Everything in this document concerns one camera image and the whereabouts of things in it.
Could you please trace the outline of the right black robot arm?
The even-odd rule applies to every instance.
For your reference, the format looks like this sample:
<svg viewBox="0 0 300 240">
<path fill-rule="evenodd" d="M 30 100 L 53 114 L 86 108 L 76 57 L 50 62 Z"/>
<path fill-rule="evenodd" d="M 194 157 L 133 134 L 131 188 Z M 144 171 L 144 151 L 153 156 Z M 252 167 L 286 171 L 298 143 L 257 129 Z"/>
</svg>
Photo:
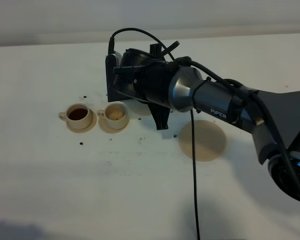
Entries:
<svg viewBox="0 0 300 240">
<path fill-rule="evenodd" d="M 127 49 L 113 68 L 112 88 L 148 105 L 158 130 L 168 128 L 170 111 L 196 110 L 250 133 L 259 163 L 300 201 L 300 91 L 248 88 L 188 56 L 165 61 L 164 55 Z"/>
</svg>

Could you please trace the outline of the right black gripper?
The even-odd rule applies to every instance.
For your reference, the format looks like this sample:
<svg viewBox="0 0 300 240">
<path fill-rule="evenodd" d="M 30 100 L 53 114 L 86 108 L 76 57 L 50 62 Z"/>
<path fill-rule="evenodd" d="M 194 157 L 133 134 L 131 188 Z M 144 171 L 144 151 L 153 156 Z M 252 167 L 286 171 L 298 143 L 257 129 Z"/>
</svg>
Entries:
<svg viewBox="0 0 300 240">
<path fill-rule="evenodd" d="M 120 94 L 148 103 L 156 129 L 167 130 L 170 107 L 169 85 L 175 75 L 175 62 L 165 61 L 162 46 L 151 44 L 149 53 L 129 48 L 113 72 L 113 88 Z"/>
</svg>

